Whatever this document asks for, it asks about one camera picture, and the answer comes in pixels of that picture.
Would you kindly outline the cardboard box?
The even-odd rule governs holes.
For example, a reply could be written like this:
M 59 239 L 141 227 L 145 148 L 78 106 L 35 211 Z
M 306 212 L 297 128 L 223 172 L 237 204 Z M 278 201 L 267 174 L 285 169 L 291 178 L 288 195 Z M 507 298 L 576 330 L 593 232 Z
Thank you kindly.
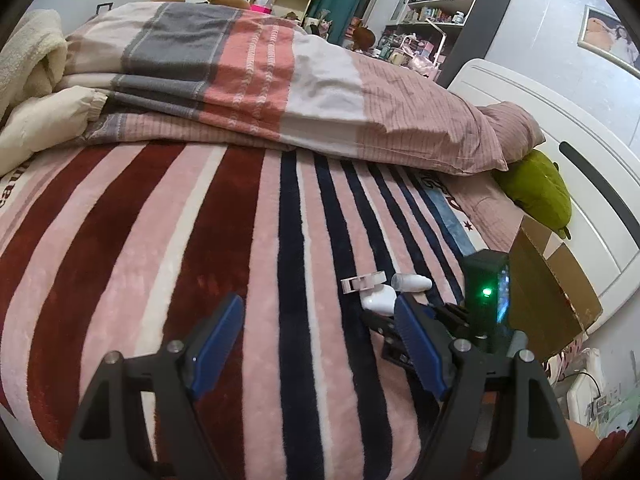
M 542 362 L 556 356 L 600 318 L 602 307 L 564 240 L 525 216 L 509 252 L 508 322 L 526 333 Z

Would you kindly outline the white plastic clip holder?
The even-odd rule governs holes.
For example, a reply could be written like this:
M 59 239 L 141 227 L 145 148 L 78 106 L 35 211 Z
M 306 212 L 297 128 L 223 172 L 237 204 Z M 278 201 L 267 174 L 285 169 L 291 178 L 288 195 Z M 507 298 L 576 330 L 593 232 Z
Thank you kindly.
M 372 273 L 353 276 L 352 278 L 343 278 L 341 286 L 345 295 L 353 292 L 365 292 L 374 289 L 378 285 L 384 285 L 386 282 L 386 273 L 384 271 L 376 271 Z

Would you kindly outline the green plush toy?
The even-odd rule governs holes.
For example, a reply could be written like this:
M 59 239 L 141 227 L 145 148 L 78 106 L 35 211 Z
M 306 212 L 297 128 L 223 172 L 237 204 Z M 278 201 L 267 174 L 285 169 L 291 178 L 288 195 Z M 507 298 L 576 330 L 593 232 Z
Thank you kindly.
M 563 240 L 570 239 L 570 193 L 555 162 L 533 150 L 492 176 L 512 202 Z

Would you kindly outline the pink striped pillow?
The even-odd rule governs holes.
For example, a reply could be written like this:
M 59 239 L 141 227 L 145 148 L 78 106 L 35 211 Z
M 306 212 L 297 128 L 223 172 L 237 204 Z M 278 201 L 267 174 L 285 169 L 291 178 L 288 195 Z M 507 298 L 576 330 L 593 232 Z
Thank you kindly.
M 508 164 L 523 159 L 546 140 L 536 119 L 523 107 L 500 102 L 478 109 L 494 129 Z

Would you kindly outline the white headboard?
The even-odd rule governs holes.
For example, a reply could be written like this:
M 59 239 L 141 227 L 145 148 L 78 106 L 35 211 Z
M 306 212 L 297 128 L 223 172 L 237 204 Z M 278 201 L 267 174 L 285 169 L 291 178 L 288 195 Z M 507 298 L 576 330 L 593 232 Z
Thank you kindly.
M 539 149 L 559 165 L 572 201 L 567 242 L 599 297 L 595 333 L 639 288 L 639 159 L 572 101 L 514 70 L 476 58 L 448 90 L 481 106 L 512 102 L 536 119 Z

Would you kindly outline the striped plush blanket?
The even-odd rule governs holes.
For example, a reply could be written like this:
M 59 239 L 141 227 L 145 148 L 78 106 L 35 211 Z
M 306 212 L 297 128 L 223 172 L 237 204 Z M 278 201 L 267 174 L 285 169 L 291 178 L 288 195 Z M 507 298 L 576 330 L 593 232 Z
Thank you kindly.
M 198 414 L 235 479 L 402 479 L 430 401 L 385 362 L 346 278 L 462 299 L 478 242 L 440 181 L 372 162 L 141 143 L 39 155 L 1 181 L 1 402 L 62 448 L 106 352 L 184 338 L 234 292 L 242 334 Z

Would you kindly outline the bookshelf with items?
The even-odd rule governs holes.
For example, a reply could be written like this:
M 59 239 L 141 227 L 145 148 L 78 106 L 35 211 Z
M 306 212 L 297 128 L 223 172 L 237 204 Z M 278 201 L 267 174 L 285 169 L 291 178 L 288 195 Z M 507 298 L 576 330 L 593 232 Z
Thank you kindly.
M 484 58 L 511 0 L 400 0 L 374 53 L 449 86 L 462 66 Z

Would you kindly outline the framed picture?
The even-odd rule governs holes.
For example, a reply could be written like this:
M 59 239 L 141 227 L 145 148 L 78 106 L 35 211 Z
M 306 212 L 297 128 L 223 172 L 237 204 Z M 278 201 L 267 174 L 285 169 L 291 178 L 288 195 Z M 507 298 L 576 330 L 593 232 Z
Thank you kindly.
M 577 44 L 639 77 L 639 46 L 613 14 L 585 6 Z

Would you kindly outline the cream fleece blanket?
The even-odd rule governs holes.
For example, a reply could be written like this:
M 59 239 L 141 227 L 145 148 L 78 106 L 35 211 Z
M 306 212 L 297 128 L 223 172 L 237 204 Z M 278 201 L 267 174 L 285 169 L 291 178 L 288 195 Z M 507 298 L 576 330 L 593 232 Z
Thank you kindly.
M 1 51 L 2 174 L 33 154 L 81 136 L 107 101 L 99 90 L 58 90 L 67 55 L 61 17 L 55 10 L 26 13 Z

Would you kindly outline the patchwork pink grey duvet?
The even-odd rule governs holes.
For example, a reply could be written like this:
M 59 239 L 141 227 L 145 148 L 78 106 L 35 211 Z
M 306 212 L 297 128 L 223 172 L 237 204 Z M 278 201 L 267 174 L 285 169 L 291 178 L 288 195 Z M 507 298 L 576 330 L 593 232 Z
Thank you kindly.
M 61 86 L 327 155 L 455 176 L 506 168 L 474 105 L 411 70 L 350 52 L 285 18 L 143 1 L 67 39 Z

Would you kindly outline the pink thermos bottle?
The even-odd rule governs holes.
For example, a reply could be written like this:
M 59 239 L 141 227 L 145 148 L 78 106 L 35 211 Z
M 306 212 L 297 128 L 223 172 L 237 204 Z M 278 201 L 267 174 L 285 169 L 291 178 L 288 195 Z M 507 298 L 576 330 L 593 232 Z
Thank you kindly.
M 250 5 L 250 10 L 258 13 L 263 13 L 263 14 L 271 14 L 272 12 L 272 9 L 270 8 L 270 6 L 258 6 L 258 4 L 256 3 L 252 3 Z

